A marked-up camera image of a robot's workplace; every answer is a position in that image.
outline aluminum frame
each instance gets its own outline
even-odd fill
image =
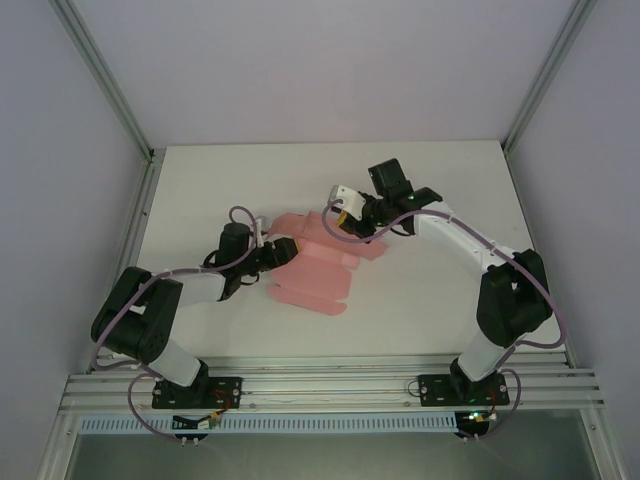
[[[595,2],[596,0],[575,2],[504,142],[503,150],[507,160]],[[164,151],[154,152],[149,145],[73,0],[50,0],[50,4],[144,159],[138,193],[131,208],[118,261],[112,272],[115,281],[127,265],[137,262]],[[523,403],[520,409],[579,409],[602,477],[627,479],[629,475],[595,375],[589,369],[570,368],[569,363],[576,364],[575,359],[572,359],[570,347],[567,356],[569,361],[560,353],[516,354],[512,357],[508,365],[522,374]],[[417,400],[406,392],[405,384],[418,373],[446,372],[452,360],[451,355],[206,359],[212,366],[212,372],[226,372],[246,378],[243,407],[240,413],[229,415],[251,415],[257,412],[424,411],[416,405]],[[72,375],[69,378],[37,476],[38,480],[63,479],[66,476],[83,415],[90,412],[126,411],[126,403],[123,400],[126,385],[133,375],[131,371],[121,370]],[[134,395],[143,412],[151,411],[151,394],[145,393],[151,387],[151,382],[141,382]],[[513,387],[512,379],[508,379],[507,383]]]

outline purple cable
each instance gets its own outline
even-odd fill
[[[112,370],[112,369],[118,368],[118,367],[123,367],[123,366],[126,366],[126,365],[138,365],[139,364],[139,362],[136,362],[135,360],[123,360],[121,362],[116,362],[116,363],[111,364],[111,365],[100,365],[98,363],[98,352],[100,351],[100,348],[102,348],[102,345],[104,344],[105,339],[113,331],[113,329],[118,324],[118,322],[120,320],[122,320],[122,318],[124,317],[125,313],[127,313],[127,311],[129,311],[129,309],[142,296],[142,294],[145,291],[147,291],[147,289],[151,285],[153,285],[155,282],[157,282],[161,278],[168,278],[168,277],[174,277],[174,276],[179,276],[179,275],[188,275],[188,274],[192,274],[192,273],[215,273],[215,272],[220,272],[222,270],[226,270],[227,268],[231,268],[231,267],[239,264],[240,262],[242,262],[245,258],[247,258],[249,256],[249,254],[255,248],[256,243],[257,243],[257,233],[256,232],[258,231],[258,225],[257,225],[256,219],[253,216],[253,214],[248,209],[246,209],[245,207],[241,207],[241,206],[235,206],[235,207],[232,207],[229,210],[229,219],[232,222],[235,222],[235,220],[233,219],[233,213],[236,210],[240,210],[240,211],[244,212],[245,214],[247,214],[247,216],[251,220],[251,224],[252,224],[252,227],[253,227],[254,235],[252,236],[251,245],[249,246],[249,249],[240,258],[238,258],[237,260],[234,260],[233,262],[228,263],[227,265],[223,265],[221,267],[213,267],[213,268],[179,268],[177,270],[172,270],[170,272],[162,272],[162,273],[159,273],[157,275],[154,275],[149,280],[147,280],[145,283],[143,283],[140,286],[140,288],[138,289],[138,291],[135,293],[135,295],[133,295],[131,297],[131,299],[118,312],[118,314],[115,317],[113,317],[113,320],[111,320],[111,322],[109,323],[107,328],[105,328],[104,332],[102,332],[102,335],[100,335],[100,337],[98,338],[98,341],[96,342],[96,348],[95,348],[93,357],[91,359],[91,365],[93,366],[93,368],[95,368],[96,370],[99,370],[99,371],[106,371],[106,370]],[[129,387],[127,388],[127,403],[129,404],[129,409],[131,410],[131,413],[136,418],[136,420],[138,420],[140,425],[142,425],[149,432],[151,432],[151,433],[153,433],[155,435],[158,435],[159,437],[165,438],[167,440],[182,442],[182,440],[178,439],[177,437],[175,437],[175,436],[173,436],[171,434],[165,433],[165,432],[161,432],[160,430],[152,427],[136,411],[136,408],[133,405],[133,386],[139,380],[141,380],[141,379],[143,379],[145,377],[154,378],[154,377],[159,377],[160,376],[157,372],[154,372],[152,369],[150,369],[146,365],[141,365],[141,367],[142,367],[143,370],[145,370],[146,373],[141,373],[140,375],[135,377],[133,380],[131,380],[131,383],[129,384]]]
[[[373,235],[371,235],[369,237],[366,237],[366,238],[350,238],[350,237],[345,237],[344,235],[340,235],[340,234],[334,232],[332,230],[331,226],[329,225],[329,223],[327,222],[327,215],[328,215],[329,211],[331,210],[331,207],[333,207],[335,205],[338,205],[340,203],[342,203],[342,200],[334,200],[334,201],[329,202],[327,204],[327,206],[322,211],[322,225],[324,226],[325,230],[329,233],[329,235],[331,235],[334,238],[337,238],[338,240],[341,240],[341,241],[347,242],[347,243],[367,243],[367,242],[371,242],[372,240],[376,240],[376,239],[382,237],[382,235],[387,233],[389,230],[391,230],[393,227],[395,227],[397,224],[399,224],[400,222],[402,222],[406,218],[412,217],[414,215],[429,215],[429,216],[432,216],[432,217],[443,218],[443,219],[445,219],[447,221],[450,221],[451,223],[454,223],[458,227],[462,228],[465,232],[467,232],[469,235],[471,235],[473,238],[475,238],[478,242],[480,242],[480,244],[482,244],[488,250],[491,250],[500,259],[502,259],[505,262],[507,262],[509,265],[511,265],[513,268],[515,268],[518,272],[520,272],[527,280],[529,280],[529,282],[531,282],[533,284],[533,286],[536,288],[536,290],[538,290],[538,292],[540,292],[540,295],[542,295],[542,297],[546,300],[546,302],[549,304],[551,309],[556,314],[556,320],[558,321],[558,328],[560,329],[560,338],[557,341],[555,341],[554,343],[546,344],[546,343],[531,342],[529,340],[519,340],[519,341],[517,341],[515,343],[515,345],[529,345],[531,347],[550,350],[550,349],[553,349],[553,348],[558,348],[559,346],[564,344],[565,339],[567,338],[567,323],[566,323],[566,320],[564,319],[564,315],[562,315],[560,313],[560,310],[558,309],[558,305],[553,300],[553,298],[551,298],[551,295],[549,294],[549,292],[522,265],[520,265],[518,262],[516,262],[515,260],[510,258],[505,253],[503,253],[500,250],[498,250],[497,248],[495,248],[494,245],[490,241],[488,241],[486,238],[484,238],[482,235],[480,235],[478,232],[476,232],[473,228],[471,228],[469,225],[464,223],[462,220],[460,220],[460,219],[458,219],[456,217],[450,217],[448,214],[443,213],[443,212],[439,212],[437,210],[429,210],[429,209],[413,210],[411,212],[407,212],[407,213],[404,213],[404,214],[400,215],[398,218],[396,218],[389,225],[387,225],[386,227],[378,230],[376,233],[374,233]],[[509,356],[511,356],[511,354],[514,351],[515,351],[514,347],[509,348],[505,352],[505,355],[498,362],[498,364],[497,364],[498,367],[501,366],[502,364],[504,364],[504,362],[506,362],[507,358],[509,358]]]
[[[229,210],[229,219],[232,222],[235,222],[235,220],[233,219],[233,213],[235,211],[237,211],[237,210],[240,210],[240,211],[244,212],[249,217],[249,219],[251,220],[251,224],[252,224],[254,235],[252,236],[251,245],[249,246],[249,249],[240,258],[238,258],[237,260],[234,260],[233,262],[228,263],[227,265],[223,265],[221,267],[212,267],[212,268],[179,268],[177,270],[172,270],[170,272],[158,273],[157,275],[154,275],[149,280],[147,280],[145,283],[143,283],[140,286],[140,288],[138,289],[138,291],[129,299],[129,301],[127,303],[125,303],[125,305],[122,307],[122,309],[120,309],[120,311],[117,313],[117,315],[115,317],[113,317],[113,320],[111,320],[109,325],[107,325],[107,328],[104,329],[104,331],[102,332],[102,334],[98,338],[98,341],[96,342],[96,348],[95,348],[95,350],[93,352],[93,356],[91,357],[91,366],[94,369],[96,369],[98,371],[107,371],[107,370],[112,370],[112,369],[118,368],[118,367],[124,367],[126,365],[138,365],[140,363],[140,362],[137,362],[135,360],[123,360],[121,362],[116,362],[116,363],[113,363],[111,365],[100,365],[98,363],[98,353],[100,352],[100,349],[104,345],[104,342],[105,342],[106,338],[113,331],[113,329],[116,327],[118,322],[120,322],[120,320],[122,320],[122,318],[129,311],[129,309],[138,301],[138,299],[144,294],[144,292],[146,292],[149,289],[149,287],[151,287],[151,285],[153,285],[155,282],[157,282],[158,280],[160,280],[162,278],[176,277],[176,276],[180,276],[180,275],[189,275],[189,274],[195,274],[195,273],[216,273],[216,272],[220,272],[222,270],[226,270],[228,268],[231,268],[231,267],[234,267],[234,266],[238,265],[240,262],[242,262],[245,258],[247,258],[249,256],[251,251],[256,246],[256,242],[257,242],[257,238],[256,237],[258,235],[258,233],[256,233],[256,232],[258,230],[258,225],[257,225],[256,219],[253,216],[253,214],[248,209],[246,209],[245,207],[241,207],[241,206],[235,206],[235,207],[232,207]],[[151,370],[149,367],[147,367],[145,365],[142,365],[142,369],[145,370],[148,374],[160,376],[156,372],[154,372],[153,370]]]
[[[180,442],[181,440],[173,435],[170,435],[168,433],[164,433],[161,432],[160,430],[155,429],[154,427],[152,427],[149,423],[147,423],[145,421],[144,418],[142,418],[142,416],[136,411],[136,407],[133,406],[133,386],[139,381],[142,380],[145,377],[150,377],[153,378],[155,375],[151,375],[149,373],[141,373],[140,375],[138,375],[136,378],[134,378],[133,380],[131,380],[131,383],[129,384],[129,388],[127,388],[127,403],[129,404],[129,409],[131,410],[131,413],[133,413],[133,416],[136,417],[136,420],[138,420],[138,422],[140,422],[140,425],[142,425],[144,428],[146,428],[147,430],[149,430],[151,433],[158,435],[162,438],[166,438],[167,440],[172,440],[172,441],[177,441]]]

